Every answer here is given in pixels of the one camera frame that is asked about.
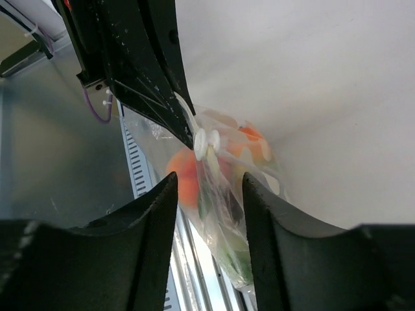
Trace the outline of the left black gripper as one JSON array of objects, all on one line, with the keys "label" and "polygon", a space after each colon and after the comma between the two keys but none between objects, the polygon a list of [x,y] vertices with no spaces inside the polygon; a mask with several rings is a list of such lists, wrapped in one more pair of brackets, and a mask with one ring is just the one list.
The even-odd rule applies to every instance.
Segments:
[{"label": "left black gripper", "polygon": [[54,1],[75,50],[82,87],[108,87],[132,111],[193,147],[195,112],[174,0]]}]

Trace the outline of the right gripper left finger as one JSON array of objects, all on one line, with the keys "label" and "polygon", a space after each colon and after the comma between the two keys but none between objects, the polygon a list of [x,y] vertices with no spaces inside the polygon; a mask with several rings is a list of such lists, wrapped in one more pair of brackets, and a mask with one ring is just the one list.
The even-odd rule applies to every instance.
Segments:
[{"label": "right gripper left finger", "polygon": [[162,310],[178,204],[170,173],[85,227],[1,221],[2,310]]}]

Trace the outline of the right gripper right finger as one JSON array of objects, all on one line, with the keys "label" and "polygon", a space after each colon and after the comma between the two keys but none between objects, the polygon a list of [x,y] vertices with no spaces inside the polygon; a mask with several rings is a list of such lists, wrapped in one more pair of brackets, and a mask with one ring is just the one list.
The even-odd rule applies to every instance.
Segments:
[{"label": "right gripper right finger", "polygon": [[413,310],[414,226],[341,229],[243,178],[260,310]]}]

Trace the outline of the green leafy vegetable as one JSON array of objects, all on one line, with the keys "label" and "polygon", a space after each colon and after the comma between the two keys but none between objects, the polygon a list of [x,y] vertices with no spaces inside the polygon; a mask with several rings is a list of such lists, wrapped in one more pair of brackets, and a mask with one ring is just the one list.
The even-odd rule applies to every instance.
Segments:
[{"label": "green leafy vegetable", "polygon": [[198,215],[202,239],[232,285],[238,290],[253,285],[248,241],[241,223],[207,201],[198,202]]}]

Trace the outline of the dark purple fruit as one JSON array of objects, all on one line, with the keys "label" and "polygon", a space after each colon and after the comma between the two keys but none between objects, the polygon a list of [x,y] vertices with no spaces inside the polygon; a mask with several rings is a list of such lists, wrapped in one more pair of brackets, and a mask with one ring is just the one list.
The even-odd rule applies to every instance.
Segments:
[{"label": "dark purple fruit", "polygon": [[231,191],[225,192],[224,199],[232,222],[239,224],[244,216],[243,208]]}]

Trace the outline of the clear zip top bag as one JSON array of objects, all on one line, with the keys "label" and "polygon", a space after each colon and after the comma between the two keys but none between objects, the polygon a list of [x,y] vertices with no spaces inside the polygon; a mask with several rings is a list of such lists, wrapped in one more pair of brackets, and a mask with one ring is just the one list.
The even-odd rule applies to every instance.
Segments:
[{"label": "clear zip top bag", "polygon": [[[124,121],[157,177],[163,178],[170,174],[171,172],[166,173],[165,170],[169,160],[181,148],[187,146],[168,129],[130,109],[124,110]],[[256,165],[250,156],[241,159],[227,150],[228,143],[237,135],[237,129],[248,125],[255,127],[253,123],[238,121],[217,110],[199,106],[196,108],[193,124],[196,127],[197,142],[194,149],[187,148],[195,154],[200,188],[198,202],[207,201],[214,208],[223,208],[228,212],[224,194],[231,191],[243,208],[243,176],[245,173],[252,174],[280,198],[289,199],[281,166],[274,152],[272,161]],[[185,208],[179,204],[179,201],[178,205],[201,236],[198,205],[196,209]]]}]

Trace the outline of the green orange mango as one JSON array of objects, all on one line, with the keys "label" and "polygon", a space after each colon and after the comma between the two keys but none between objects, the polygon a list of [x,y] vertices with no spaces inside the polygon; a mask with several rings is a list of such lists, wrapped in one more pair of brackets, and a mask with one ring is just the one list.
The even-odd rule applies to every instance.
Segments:
[{"label": "green orange mango", "polygon": [[235,157],[250,156],[256,165],[273,160],[274,154],[262,133],[254,126],[240,126],[237,135],[228,143],[227,150]]}]

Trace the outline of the orange peach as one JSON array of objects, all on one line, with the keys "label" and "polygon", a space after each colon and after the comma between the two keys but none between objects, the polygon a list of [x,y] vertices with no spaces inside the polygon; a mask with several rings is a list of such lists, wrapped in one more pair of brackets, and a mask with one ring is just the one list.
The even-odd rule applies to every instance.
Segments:
[{"label": "orange peach", "polygon": [[176,172],[179,204],[188,209],[196,209],[200,188],[194,152],[187,147],[181,148],[169,160],[165,170],[166,173]]}]

